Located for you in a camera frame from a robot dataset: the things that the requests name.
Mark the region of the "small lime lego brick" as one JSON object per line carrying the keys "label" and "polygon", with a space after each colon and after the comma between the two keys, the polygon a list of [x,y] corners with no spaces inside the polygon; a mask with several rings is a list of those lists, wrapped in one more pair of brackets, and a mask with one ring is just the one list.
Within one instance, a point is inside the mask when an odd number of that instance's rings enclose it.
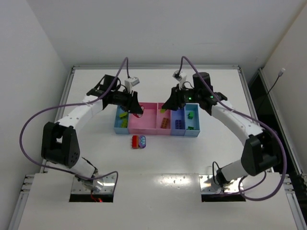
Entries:
{"label": "small lime lego brick", "polygon": [[128,126],[128,120],[127,119],[123,119],[121,124],[120,124],[120,127],[121,128],[127,128]]}

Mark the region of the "dark green lego brick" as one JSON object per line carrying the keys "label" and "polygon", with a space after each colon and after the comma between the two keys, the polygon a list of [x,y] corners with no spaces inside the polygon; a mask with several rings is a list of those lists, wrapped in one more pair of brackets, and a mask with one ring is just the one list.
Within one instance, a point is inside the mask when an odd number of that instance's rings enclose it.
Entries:
{"label": "dark green lego brick", "polygon": [[188,112],[188,119],[193,119],[194,118],[194,112],[193,111],[189,111]]}

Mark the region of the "orange lego brick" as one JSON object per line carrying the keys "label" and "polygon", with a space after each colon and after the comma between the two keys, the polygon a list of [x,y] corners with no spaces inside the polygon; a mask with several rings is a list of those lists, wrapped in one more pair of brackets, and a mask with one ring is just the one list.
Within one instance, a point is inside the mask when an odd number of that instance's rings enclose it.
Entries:
{"label": "orange lego brick", "polygon": [[169,118],[164,117],[161,121],[160,128],[161,129],[167,129],[169,125]]}

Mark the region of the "purple lego brick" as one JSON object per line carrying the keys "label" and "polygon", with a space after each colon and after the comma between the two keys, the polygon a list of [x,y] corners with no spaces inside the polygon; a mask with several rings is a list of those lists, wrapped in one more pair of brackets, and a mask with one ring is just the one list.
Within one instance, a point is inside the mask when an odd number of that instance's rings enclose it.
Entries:
{"label": "purple lego brick", "polygon": [[182,120],[179,119],[175,120],[175,129],[184,129]]}

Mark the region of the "red orange lego stack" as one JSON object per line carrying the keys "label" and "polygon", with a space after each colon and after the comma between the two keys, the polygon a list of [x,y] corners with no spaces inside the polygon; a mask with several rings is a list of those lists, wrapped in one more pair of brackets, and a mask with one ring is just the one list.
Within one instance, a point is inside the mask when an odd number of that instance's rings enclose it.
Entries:
{"label": "red orange lego stack", "polygon": [[138,135],[132,136],[131,147],[132,147],[132,149],[138,149],[139,148],[139,136]]}

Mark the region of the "purple paw print lego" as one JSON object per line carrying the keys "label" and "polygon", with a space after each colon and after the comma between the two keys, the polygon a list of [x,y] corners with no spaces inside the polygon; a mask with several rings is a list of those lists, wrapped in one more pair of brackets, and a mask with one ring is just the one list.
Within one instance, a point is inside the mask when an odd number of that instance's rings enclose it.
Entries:
{"label": "purple paw print lego", "polygon": [[143,149],[146,147],[146,137],[144,135],[139,136],[139,148]]}

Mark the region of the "red flower lego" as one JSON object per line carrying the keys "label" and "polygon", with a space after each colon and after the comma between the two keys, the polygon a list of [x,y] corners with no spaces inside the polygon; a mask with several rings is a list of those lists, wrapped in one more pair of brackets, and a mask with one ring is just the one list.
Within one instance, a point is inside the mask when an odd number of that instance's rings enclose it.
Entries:
{"label": "red flower lego", "polygon": [[136,118],[141,118],[143,114],[133,114]]}

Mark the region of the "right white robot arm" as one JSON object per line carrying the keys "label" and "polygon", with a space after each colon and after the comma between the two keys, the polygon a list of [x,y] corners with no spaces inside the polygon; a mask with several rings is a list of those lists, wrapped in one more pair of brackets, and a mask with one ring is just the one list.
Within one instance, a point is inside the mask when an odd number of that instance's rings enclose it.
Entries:
{"label": "right white robot arm", "polygon": [[214,179],[219,186],[240,177],[256,176],[281,162],[281,150],[274,136],[251,120],[236,114],[227,97],[213,91],[209,73],[193,74],[192,88],[184,86],[187,77],[185,73],[177,70],[173,77],[179,83],[172,87],[163,109],[176,111],[187,103],[197,103],[201,109],[232,131],[243,145],[239,160],[216,171]]}

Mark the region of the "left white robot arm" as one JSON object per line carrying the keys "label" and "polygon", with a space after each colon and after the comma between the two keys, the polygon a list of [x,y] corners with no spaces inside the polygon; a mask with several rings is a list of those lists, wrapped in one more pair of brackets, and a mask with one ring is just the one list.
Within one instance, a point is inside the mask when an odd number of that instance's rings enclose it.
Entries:
{"label": "left white robot arm", "polygon": [[109,104],[121,107],[129,114],[141,115],[143,109],[138,102],[138,93],[132,88],[139,84],[137,77],[128,78],[124,82],[124,90],[120,91],[118,78],[105,75],[68,115],[43,128],[41,156],[43,159],[59,164],[70,170],[80,180],[91,183],[97,168],[87,159],[81,157],[77,134],[96,114]]}

